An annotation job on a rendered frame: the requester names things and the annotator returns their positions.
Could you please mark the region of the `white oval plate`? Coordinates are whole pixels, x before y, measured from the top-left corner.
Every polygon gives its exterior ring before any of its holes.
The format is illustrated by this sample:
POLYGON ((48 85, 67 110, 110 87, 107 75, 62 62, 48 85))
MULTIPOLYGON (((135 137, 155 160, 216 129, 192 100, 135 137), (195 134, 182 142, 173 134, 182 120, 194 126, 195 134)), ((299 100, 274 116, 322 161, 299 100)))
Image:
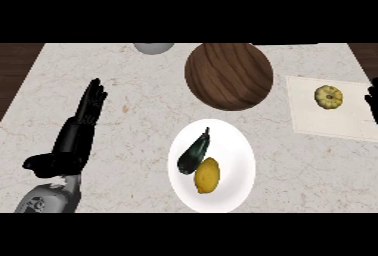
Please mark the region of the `white oval plate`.
POLYGON ((192 210, 226 213, 244 203, 254 185, 254 152, 226 121, 203 119, 182 129, 167 167, 176 195, 192 210))

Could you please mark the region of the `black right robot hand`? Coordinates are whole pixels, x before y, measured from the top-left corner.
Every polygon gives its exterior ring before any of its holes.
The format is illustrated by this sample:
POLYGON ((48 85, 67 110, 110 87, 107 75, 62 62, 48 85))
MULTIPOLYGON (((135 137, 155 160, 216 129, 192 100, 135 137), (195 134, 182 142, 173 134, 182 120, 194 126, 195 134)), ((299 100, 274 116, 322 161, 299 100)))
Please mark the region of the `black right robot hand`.
POLYGON ((371 86, 368 88, 368 94, 365 95, 365 101, 371 108, 374 121, 378 124, 378 77, 371 80, 371 86))

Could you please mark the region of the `pale cream placemat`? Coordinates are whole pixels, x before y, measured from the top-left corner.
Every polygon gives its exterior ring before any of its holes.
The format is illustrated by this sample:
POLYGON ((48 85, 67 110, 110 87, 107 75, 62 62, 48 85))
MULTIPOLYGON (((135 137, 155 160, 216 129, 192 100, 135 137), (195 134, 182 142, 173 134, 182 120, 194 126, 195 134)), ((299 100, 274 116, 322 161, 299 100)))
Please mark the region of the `pale cream placemat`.
POLYGON ((378 142, 378 124, 364 99, 370 84, 288 76, 287 87, 296 132, 378 142), (327 110, 318 105, 315 92, 324 85, 343 93, 337 109, 327 110))

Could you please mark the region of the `yellow pattypan squash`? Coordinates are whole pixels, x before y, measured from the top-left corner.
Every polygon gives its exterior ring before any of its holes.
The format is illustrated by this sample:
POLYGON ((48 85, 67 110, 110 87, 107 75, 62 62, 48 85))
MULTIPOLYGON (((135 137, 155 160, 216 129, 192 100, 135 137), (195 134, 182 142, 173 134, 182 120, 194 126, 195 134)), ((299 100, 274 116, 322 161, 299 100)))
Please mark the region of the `yellow pattypan squash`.
POLYGON ((324 109, 337 109, 343 104, 342 90, 330 85, 321 86, 315 91, 315 101, 324 109))

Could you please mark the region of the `yellow lemon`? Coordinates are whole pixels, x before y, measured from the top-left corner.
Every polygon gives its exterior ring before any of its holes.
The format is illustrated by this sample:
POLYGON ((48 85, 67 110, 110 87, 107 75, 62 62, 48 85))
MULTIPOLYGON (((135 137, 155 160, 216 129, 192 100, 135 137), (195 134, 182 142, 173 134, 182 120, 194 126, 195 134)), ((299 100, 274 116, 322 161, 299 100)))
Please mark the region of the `yellow lemon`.
POLYGON ((195 172, 195 187, 200 194, 212 193, 220 181, 220 167, 215 158, 209 157, 195 172))

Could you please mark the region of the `grey round object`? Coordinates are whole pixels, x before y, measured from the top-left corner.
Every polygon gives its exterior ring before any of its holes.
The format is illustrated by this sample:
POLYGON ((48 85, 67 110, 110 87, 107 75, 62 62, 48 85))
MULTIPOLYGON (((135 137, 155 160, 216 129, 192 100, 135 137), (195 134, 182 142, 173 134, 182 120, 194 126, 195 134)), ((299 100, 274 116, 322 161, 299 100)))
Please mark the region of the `grey round object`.
POLYGON ((172 49, 173 46, 175 46, 173 43, 136 43, 135 44, 138 51, 147 55, 163 54, 172 49))

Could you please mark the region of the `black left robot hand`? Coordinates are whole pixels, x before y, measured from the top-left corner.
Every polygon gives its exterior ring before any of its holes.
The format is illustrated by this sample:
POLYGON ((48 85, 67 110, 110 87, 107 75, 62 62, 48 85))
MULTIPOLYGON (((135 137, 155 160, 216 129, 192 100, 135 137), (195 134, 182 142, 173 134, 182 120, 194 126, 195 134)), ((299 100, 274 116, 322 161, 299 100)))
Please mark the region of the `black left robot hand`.
POLYGON ((88 164, 95 138, 95 127, 101 117, 105 92, 101 79, 90 81, 80 99, 76 115, 61 128, 51 153, 28 157, 23 168, 39 178, 79 175, 88 164))

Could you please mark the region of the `brown wooden bowl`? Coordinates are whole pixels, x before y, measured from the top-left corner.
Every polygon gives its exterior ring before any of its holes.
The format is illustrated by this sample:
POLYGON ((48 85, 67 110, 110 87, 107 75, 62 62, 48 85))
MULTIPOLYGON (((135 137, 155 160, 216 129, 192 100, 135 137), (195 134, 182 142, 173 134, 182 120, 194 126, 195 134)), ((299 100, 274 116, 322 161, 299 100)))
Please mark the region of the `brown wooden bowl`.
POLYGON ((251 43, 203 43, 188 57, 185 79, 204 104, 223 111, 243 111, 271 93, 274 68, 251 43))

